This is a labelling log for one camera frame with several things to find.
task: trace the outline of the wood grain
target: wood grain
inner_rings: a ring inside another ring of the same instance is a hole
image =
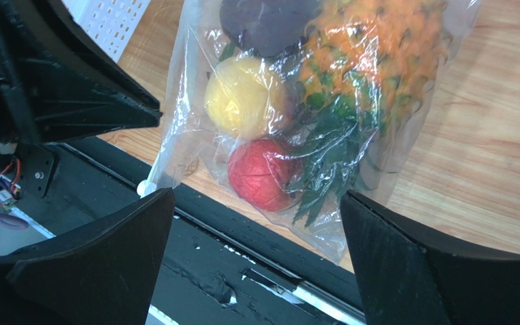
[[[181,4],[152,0],[119,62],[160,101]],[[132,130],[102,138],[152,163],[160,134],[160,129]],[[206,171],[185,183],[311,249],[219,189]],[[520,1],[484,1],[388,207],[453,236],[520,253]],[[351,269],[348,256],[341,266]]]

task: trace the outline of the yellow fruit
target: yellow fruit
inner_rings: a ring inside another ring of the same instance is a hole
[[[244,140],[274,134],[290,120],[282,79],[257,58],[229,58],[218,64],[204,102],[221,132]]]

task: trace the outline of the pineapple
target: pineapple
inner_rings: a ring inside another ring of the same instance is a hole
[[[307,27],[299,84],[313,112],[303,196],[295,221],[313,223],[329,194],[337,200],[358,178],[372,134],[391,139],[422,106],[425,85],[446,56],[443,0],[323,0]]]

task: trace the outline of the plastic bag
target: plastic bag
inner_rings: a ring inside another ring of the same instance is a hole
[[[186,0],[162,148],[146,183],[200,159],[223,187],[339,262],[339,200],[386,204],[479,0]]]

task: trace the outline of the clear plastic bag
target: clear plastic bag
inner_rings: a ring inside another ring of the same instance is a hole
[[[146,184],[200,159],[339,262],[348,189],[386,204],[479,0],[186,0]]]

